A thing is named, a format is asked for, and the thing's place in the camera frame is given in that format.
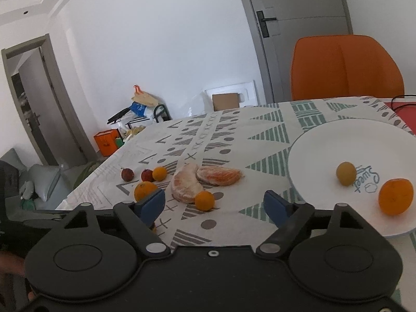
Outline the person left hand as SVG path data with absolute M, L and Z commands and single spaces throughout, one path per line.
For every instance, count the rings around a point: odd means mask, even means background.
M 9 252 L 0 252 L 1 273 L 25 277 L 24 259 Z

